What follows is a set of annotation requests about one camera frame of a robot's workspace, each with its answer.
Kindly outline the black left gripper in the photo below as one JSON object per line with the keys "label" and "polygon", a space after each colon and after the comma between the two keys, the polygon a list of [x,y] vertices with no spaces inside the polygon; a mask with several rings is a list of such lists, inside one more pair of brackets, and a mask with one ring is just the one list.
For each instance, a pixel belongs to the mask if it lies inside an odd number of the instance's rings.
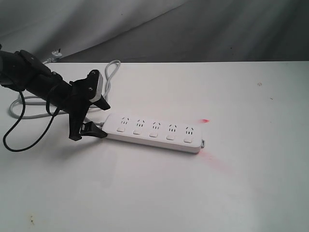
{"label": "black left gripper", "polygon": [[[99,71],[92,70],[85,79],[71,83],[72,91],[69,97],[69,138],[80,140],[82,137],[105,138],[107,133],[99,128],[93,121],[84,122],[84,118],[97,97],[99,84]],[[101,110],[109,110],[111,107],[101,95],[100,99],[93,103]]]}

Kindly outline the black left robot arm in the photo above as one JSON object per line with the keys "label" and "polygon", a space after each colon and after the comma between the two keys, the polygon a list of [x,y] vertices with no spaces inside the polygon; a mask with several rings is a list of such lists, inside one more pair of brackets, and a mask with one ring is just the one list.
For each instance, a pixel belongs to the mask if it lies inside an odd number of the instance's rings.
{"label": "black left robot arm", "polygon": [[0,53],[0,84],[14,91],[34,94],[69,114],[69,138],[74,141],[83,136],[107,137],[94,122],[84,123],[91,105],[108,110],[103,98],[103,77],[99,70],[92,70],[85,79],[65,82],[31,53],[20,50]]}

